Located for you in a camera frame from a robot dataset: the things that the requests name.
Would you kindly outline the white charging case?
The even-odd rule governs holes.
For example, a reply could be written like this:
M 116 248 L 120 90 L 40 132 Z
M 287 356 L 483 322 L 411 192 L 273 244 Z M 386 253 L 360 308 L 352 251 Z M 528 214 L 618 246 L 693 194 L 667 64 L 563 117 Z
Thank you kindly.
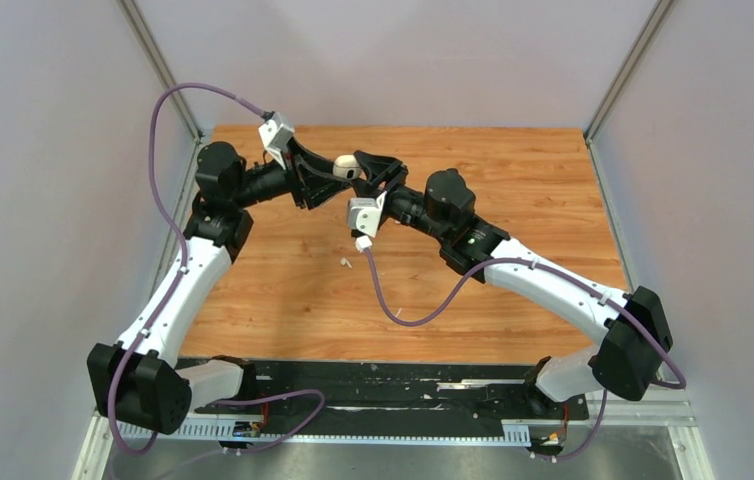
M 362 168 L 353 154 L 344 154 L 333 161 L 332 174 L 343 180 L 353 180 L 362 175 Z

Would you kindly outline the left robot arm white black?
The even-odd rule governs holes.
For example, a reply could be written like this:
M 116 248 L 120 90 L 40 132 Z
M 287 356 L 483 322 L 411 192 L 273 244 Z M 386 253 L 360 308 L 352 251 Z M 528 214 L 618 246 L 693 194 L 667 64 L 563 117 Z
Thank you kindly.
M 352 154 L 334 160 L 292 139 L 281 161 L 248 165 L 227 142 L 213 142 L 197 157 L 192 214 L 177 231 L 178 251 L 147 305 L 113 344 L 96 344 L 87 368 L 98 412 L 112 433 L 121 425 L 171 434 L 187 415 L 223 401 L 236 413 L 259 400 L 253 366 L 217 356 L 179 368 L 179 353 L 201 306 L 243 250 L 253 219 L 248 207 L 290 195 L 306 209 L 346 190 L 362 170 Z

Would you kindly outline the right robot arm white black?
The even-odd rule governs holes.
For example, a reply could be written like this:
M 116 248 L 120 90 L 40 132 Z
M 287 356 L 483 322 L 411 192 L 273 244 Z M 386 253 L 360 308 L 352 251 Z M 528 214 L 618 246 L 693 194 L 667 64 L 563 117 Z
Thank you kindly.
M 476 214 L 476 195 L 455 168 L 433 172 L 421 191 L 407 186 L 408 170 L 393 157 L 357 151 L 334 160 L 332 172 L 353 185 L 348 225 L 367 257 L 383 223 L 395 220 L 435 239 L 461 284 L 475 279 L 516 293 L 592 341 L 568 356 L 544 357 L 531 370 L 523 393 L 533 415 L 549 417 L 564 401 L 601 389 L 640 401 L 658 384 L 673 337 L 653 290 L 591 281 L 533 252 Z

